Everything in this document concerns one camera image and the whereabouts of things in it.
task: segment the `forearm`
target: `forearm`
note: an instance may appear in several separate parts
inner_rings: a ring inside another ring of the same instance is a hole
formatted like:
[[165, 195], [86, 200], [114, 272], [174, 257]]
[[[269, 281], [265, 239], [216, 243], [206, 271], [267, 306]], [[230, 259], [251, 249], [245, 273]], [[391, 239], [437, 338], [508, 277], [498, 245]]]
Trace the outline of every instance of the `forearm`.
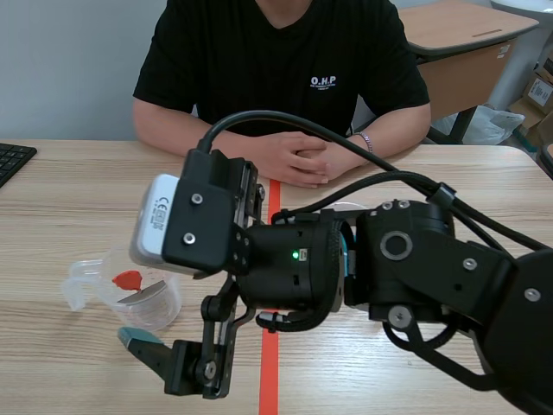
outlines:
[[[211, 127], [208, 123], [185, 112], [168, 110], [135, 99], [133, 115], [138, 138], [153, 147], [185, 156]], [[225, 131], [218, 135], [213, 148], [227, 157], [244, 156], [248, 137]]]
[[[375, 120], [363, 132], [371, 139], [375, 155], [385, 158], [407, 150], [424, 140], [430, 128], [430, 105], [389, 112]], [[363, 137], [351, 141], [366, 148]]]

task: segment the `black t-shirt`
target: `black t-shirt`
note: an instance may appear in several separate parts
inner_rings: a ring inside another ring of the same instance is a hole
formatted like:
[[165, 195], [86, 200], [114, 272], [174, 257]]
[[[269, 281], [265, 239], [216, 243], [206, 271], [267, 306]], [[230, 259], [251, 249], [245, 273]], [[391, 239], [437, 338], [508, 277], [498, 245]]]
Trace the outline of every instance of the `black t-shirt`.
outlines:
[[[255, 0], [168, 0], [134, 96], [213, 124], [277, 110], [345, 134], [357, 96], [381, 116], [429, 102], [404, 26], [389, 0], [313, 0], [274, 28]], [[249, 123], [260, 136], [286, 125]]]

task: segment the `bracelet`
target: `bracelet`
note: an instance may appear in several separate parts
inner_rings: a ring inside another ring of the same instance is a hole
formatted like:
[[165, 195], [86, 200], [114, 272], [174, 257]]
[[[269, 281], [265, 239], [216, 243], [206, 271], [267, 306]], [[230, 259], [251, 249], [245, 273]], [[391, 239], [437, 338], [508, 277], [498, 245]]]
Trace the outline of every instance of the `bracelet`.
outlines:
[[353, 134], [354, 136], [362, 136], [363, 139], [365, 140], [365, 143], [366, 143], [366, 147], [367, 149], [369, 150], [369, 153], [372, 153], [372, 141], [371, 139], [369, 138], [369, 136], [367, 136], [363, 131], [361, 132], [356, 132], [355, 134]]

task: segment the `hand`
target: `hand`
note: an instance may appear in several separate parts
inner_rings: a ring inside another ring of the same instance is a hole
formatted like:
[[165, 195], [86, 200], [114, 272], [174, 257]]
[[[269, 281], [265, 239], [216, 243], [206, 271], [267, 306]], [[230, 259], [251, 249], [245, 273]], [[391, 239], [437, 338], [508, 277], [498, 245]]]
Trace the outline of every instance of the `hand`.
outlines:
[[304, 150], [297, 155], [325, 163], [328, 180], [334, 180], [364, 163], [362, 158], [336, 143], [327, 143], [326, 150]]
[[281, 132], [248, 137], [245, 158], [252, 161], [261, 176], [304, 188], [328, 183], [327, 164], [298, 156], [299, 151], [322, 151], [327, 142], [302, 132]]

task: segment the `cup handle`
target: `cup handle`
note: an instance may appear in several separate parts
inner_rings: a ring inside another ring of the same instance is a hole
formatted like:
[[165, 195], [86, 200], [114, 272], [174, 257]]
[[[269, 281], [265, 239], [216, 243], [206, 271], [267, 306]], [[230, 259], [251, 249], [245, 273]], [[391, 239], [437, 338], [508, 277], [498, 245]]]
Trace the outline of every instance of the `cup handle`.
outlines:
[[61, 283], [61, 292], [66, 299], [71, 311], [81, 310], [90, 300], [84, 285], [98, 287], [100, 282], [100, 270], [102, 259], [75, 262], [69, 267], [69, 278]]

